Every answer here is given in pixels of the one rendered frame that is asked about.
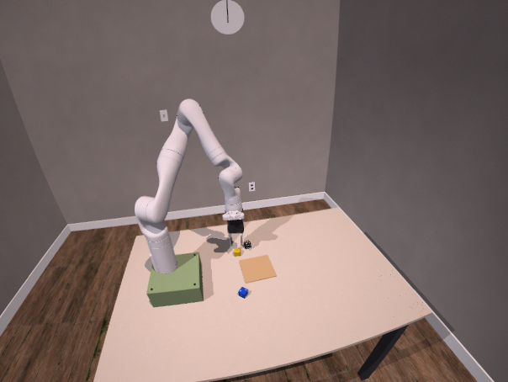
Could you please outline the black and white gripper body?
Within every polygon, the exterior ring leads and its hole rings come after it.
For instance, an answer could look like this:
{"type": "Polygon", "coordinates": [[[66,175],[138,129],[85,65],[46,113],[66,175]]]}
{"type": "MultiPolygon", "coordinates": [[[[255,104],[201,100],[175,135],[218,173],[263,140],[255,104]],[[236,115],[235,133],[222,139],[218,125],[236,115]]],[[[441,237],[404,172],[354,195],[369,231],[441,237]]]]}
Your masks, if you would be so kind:
{"type": "Polygon", "coordinates": [[[227,220],[228,222],[228,233],[243,233],[244,223],[242,221],[244,218],[245,216],[242,209],[242,202],[239,204],[225,203],[225,214],[223,214],[223,220],[227,220]]]}

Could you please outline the tan square mat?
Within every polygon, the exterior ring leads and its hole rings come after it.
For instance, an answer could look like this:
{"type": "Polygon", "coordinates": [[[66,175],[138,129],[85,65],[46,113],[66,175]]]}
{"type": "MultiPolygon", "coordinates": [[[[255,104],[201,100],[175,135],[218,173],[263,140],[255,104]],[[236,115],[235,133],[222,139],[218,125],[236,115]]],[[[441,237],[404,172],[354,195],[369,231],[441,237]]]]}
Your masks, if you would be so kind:
{"type": "Polygon", "coordinates": [[[239,260],[246,283],[277,277],[268,255],[239,260]]]}

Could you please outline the blue die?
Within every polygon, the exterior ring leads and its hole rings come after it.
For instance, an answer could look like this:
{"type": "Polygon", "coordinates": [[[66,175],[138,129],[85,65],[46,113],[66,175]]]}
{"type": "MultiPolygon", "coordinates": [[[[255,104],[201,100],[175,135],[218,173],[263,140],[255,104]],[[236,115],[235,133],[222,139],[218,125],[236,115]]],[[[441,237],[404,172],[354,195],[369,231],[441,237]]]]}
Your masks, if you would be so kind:
{"type": "Polygon", "coordinates": [[[241,287],[240,290],[238,291],[238,293],[239,293],[240,297],[245,299],[246,296],[248,295],[248,289],[241,287]]]}

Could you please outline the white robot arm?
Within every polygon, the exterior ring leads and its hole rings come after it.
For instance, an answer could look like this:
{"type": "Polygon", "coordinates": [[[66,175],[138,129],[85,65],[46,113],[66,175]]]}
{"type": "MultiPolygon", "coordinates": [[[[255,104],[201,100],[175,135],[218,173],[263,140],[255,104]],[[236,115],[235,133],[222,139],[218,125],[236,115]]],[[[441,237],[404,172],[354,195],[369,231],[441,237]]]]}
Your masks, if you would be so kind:
{"type": "Polygon", "coordinates": [[[156,197],[143,196],[135,203],[135,217],[150,248],[153,267],[161,274],[171,273],[177,268],[171,237],[163,221],[167,216],[173,187],[193,128],[209,160],[214,166],[222,166],[225,169],[219,175],[225,202],[227,204],[241,202],[241,191],[234,186],[234,183],[241,180],[243,176],[241,167],[226,154],[209,127],[199,104],[192,99],[183,100],[178,108],[172,133],[157,159],[159,188],[156,197]]]}

